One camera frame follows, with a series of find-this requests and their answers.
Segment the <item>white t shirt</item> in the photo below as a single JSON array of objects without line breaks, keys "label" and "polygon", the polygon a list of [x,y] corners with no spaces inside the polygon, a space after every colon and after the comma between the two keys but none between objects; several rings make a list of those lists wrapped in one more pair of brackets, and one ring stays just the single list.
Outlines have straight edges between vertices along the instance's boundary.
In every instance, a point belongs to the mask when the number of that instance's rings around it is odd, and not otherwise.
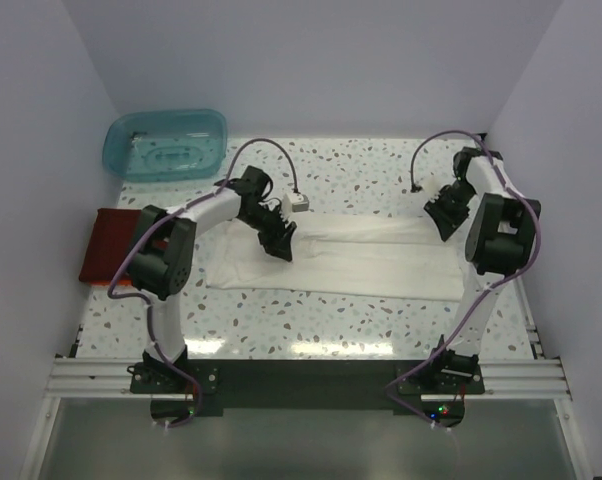
[{"label": "white t shirt", "polygon": [[293,219],[290,262],[266,254],[244,223],[227,223],[206,268],[208,286],[452,302],[462,297],[457,250],[424,218],[301,213]]}]

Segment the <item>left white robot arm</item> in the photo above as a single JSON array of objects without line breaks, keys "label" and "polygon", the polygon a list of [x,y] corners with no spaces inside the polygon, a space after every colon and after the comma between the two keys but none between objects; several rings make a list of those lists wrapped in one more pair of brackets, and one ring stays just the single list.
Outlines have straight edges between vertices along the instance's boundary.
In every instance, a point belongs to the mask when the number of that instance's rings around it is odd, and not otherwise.
[{"label": "left white robot arm", "polygon": [[130,296],[144,304],[148,344],[143,363],[154,368],[152,378],[164,391],[177,392],[188,380],[178,296],[189,280],[198,237],[238,220],[256,232],[267,255],[293,260],[297,225],[282,204],[266,205],[271,185],[265,172],[249,166],[240,177],[217,182],[212,192],[183,206],[141,210],[120,270],[136,289]]}]

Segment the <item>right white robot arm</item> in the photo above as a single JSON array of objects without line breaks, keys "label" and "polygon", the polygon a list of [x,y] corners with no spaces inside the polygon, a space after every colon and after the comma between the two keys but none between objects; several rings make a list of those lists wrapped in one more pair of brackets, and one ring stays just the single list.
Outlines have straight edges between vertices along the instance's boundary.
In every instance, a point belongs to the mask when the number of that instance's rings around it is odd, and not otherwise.
[{"label": "right white robot arm", "polygon": [[511,185],[499,153],[465,147],[453,157],[454,182],[424,205],[442,241],[470,221],[464,246],[468,263],[457,327],[441,336],[428,363],[416,374],[440,393],[480,380],[479,354],[492,311],[507,282],[538,254],[540,202]]}]

